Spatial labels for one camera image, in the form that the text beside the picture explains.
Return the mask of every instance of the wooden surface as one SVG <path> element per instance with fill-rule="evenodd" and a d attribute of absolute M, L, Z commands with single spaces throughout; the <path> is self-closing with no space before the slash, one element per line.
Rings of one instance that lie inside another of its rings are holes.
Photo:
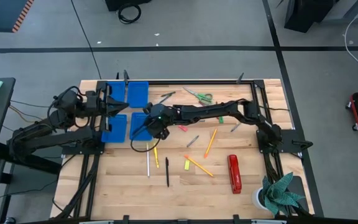
<path fill-rule="evenodd" d="M 84 80 L 80 89 L 94 90 L 95 80 Z M 278 79 L 265 80 L 267 98 L 272 108 L 287 108 L 281 82 Z M 176 91 L 165 105 L 196 105 L 198 100 L 181 85 L 150 85 L 149 101 L 159 102 L 160 95 Z M 218 102 L 252 99 L 249 85 L 188 85 L 199 93 L 212 93 Z M 130 149 L 129 130 L 131 113 L 140 109 L 127 108 L 121 114 L 127 115 L 127 137 L 125 143 L 107 144 L 100 158 L 94 203 L 93 220 L 121 220 L 130 215 L 132 220 L 153 219 L 232 219 L 233 214 L 241 218 L 271 218 L 266 210 L 256 208 L 251 202 L 251 193 L 262 186 L 266 175 L 263 156 L 259 153 L 255 132 L 256 126 L 240 125 L 233 133 L 230 130 L 237 120 L 224 117 L 224 124 L 216 118 L 204 123 L 188 126 L 183 132 L 176 126 L 169 127 L 169 137 L 158 145 L 160 168 L 156 168 L 153 151 L 150 152 L 150 178 L 147 177 L 146 153 Z M 287 111 L 271 111 L 273 122 L 283 129 L 290 129 L 291 119 Z M 215 128 L 218 128 L 212 148 L 205 159 L 204 153 Z M 189 148 L 186 145 L 199 135 Z M 138 147 L 145 147 L 142 142 Z M 190 164 L 185 170 L 185 158 L 192 159 L 214 174 L 210 177 L 201 169 Z M 227 168 L 227 156 L 235 154 L 239 160 L 242 192 L 231 192 Z M 165 157 L 169 159 L 170 187 L 165 176 Z M 76 156 L 61 171 L 55 195 L 56 203 L 64 207 L 78 186 L 83 156 Z M 313 213 L 310 193 L 303 166 L 299 158 L 281 154 L 284 173 L 294 172 L 302 178 L 309 210 Z M 60 211 L 52 208 L 51 216 Z"/>

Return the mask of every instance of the chair wheel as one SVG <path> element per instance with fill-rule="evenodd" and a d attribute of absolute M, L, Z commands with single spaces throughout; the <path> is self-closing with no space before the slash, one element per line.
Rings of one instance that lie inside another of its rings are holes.
<path fill-rule="evenodd" d="M 16 219 L 13 217 L 6 217 L 4 224 L 16 224 Z"/>
<path fill-rule="evenodd" d="M 347 105 L 345 106 L 346 109 L 351 109 L 352 108 L 352 102 L 348 102 Z"/>

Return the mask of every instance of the blue plastic block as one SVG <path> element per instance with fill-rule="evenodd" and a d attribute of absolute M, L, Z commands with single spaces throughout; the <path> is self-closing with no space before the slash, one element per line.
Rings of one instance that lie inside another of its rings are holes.
<path fill-rule="evenodd" d="M 102 142 L 124 142 L 127 131 L 127 116 L 118 114 L 109 118 L 111 131 L 103 131 Z"/>
<path fill-rule="evenodd" d="M 132 140 L 134 138 L 134 131 L 138 129 L 138 127 L 142 126 L 144 123 L 144 120 L 146 119 L 146 114 L 143 112 L 134 112 L 132 113 L 131 118 L 131 134 L 129 135 L 129 139 Z M 149 132 L 146 130 L 146 127 L 143 126 L 140 128 L 141 131 L 135 139 L 135 141 L 149 141 L 153 137 L 149 134 Z"/>
<path fill-rule="evenodd" d="M 110 96 L 117 101 L 124 102 L 125 82 L 107 82 L 107 84 L 112 88 L 112 92 L 110 93 Z"/>
<path fill-rule="evenodd" d="M 131 108 L 143 108 L 149 102 L 149 83 L 130 82 L 127 103 Z"/>

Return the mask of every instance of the green-handled scissors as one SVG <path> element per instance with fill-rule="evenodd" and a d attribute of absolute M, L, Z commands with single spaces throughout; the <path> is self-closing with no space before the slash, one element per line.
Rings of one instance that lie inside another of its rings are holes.
<path fill-rule="evenodd" d="M 201 93 L 196 93 L 193 90 L 189 90 L 186 87 L 183 87 L 187 92 L 193 94 L 195 97 L 198 98 L 198 100 L 200 100 L 200 102 L 205 103 L 205 104 L 211 104 L 212 103 L 212 97 L 213 95 L 210 93 L 206 93 L 206 94 L 201 94 Z"/>

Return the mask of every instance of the gray floor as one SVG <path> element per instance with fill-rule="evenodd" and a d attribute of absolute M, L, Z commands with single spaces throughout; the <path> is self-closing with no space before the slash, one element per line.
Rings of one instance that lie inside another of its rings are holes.
<path fill-rule="evenodd" d="M 269 4 L 281 46 L 343 46 L 346 25 L 314 25 L 307 34 L 286 30 L 287 2 L 276 8 L 278 2 Z M 353 2 L 341 1 L 330 16 L 343 15 Z M 107 11 L 104 0 L 74 3 L 93 47 L 273 45 L 260 0 L 153 0 L 141 5 L 139 22 L 127 26 Z M 358 25 L 350 32 L 349 40 L 358 45 Z M 18 33 L 0 33 L 0 48 L 24 47 L 87 47 L 70 0 L 37 0 Z M 358 133 L 352 131 L 354 120 L 344 109 L 358 91 L 358 63 L 346 52 L 283 56 L 305 136 L 314 142 L 310 156 L 324 214 L 358 219 Z M 106 79 L 124 69 L 131 78 L 237 78 L 242 72 L 244 78 L 282 77 L 275 52 L 98 52 L 95 57 Z M 17 79 L 13 99 L 48 105 L 53 95 L 82 79 L 97 79 L 98 74 L 90 53 L 0 54 L 0 77 Z M 42 108 L 17 107 L 45 116 Z M 14 129 L 27 125 L 11 111 L 4 124 Z M 4 129 L 0 141 L 9 136 Z M 58 156 L 60 150 L 37 153 Z M 19 166 L 14 174 L 10 192 L 41 188 L 56 178 Z M 46 219 L 54 190 L 52 185 L 43 192 L 14 196 L 9 215 L 19 222 Z"/>

